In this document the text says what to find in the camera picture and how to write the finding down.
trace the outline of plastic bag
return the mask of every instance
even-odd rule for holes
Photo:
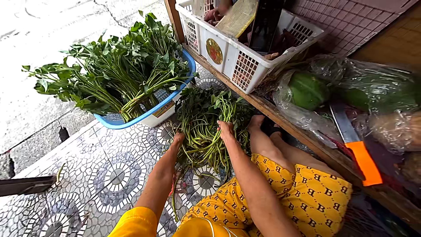
[[[413,74],[330,54],[311,58],[306,69],[328,80],[348,104],[368,112],[370,133],[392,153],[421,150],[420,83]]]
[[[295,70],[290,70],[284,73],[279,80],[278,90],[273,93],[273,100],[278,110],[289,122],[313,132],[320,141],[330,148],[336,148],[336,145],[323,135],[340,141],[341,137],[335,130],[335,124],[317,113],[303,109],[291,102],[292,92],[288,84],[295,72]]]

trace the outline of vegetable bunch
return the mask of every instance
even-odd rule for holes
[[[122,38],[103,40],[104,32],[97,42],[71,45],[61,64],[23,66],[24,71],[38,78],[34,88],[40,94],[100,115],[119,113],[128,122],[159,103],[157,90],[177,90],[189,78],[187,62],[177,59],[182,47],[170,25],[155,19],[149,13],[145,24],[136,22]],[[68,57],[76,63],[69,66]]]
[[[218,131],[217,121],[232,122],[234,135],[243,150],[250,153],[247,124],[252,115],[251,107],[242,97],[235,99],[231,91],[189,88],[183,91],[176,104],[181,131],[186,135],[179,152],[179,163],[195,168],[209,165],[216,173],[225,171],[228,178],[230,162],[228,151]]]

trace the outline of orange handle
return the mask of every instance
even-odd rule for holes
[[[354,152],[355,160],[365,176],[365,180],[362,181],[364,186],[383,183],[380,172],[367,152],[363,141],[346,143],[345,146]]]

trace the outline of round sticker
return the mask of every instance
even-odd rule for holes
[[[206,41],[206,50],[208,51],[208,55],[210,58],[216,63],[222,63],[222,51],[219,45],[213,39],[208,39]]]

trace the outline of mosaic tile floor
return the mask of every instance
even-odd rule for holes
[[[197,64],[201,88],[226,86]],[[0,236],[107,236],[140,196],[153,166],[169,147],[171,120],[149,128],[112,130],[93,121],[15,178],[55,175],[45,193],[0,197]],[[215,174],[212,169],[197,172]],[[177,215],[216,191],[219,182],[188,172],[176,185]],[[180,222],[168,199],[157,236],[171,236]]]

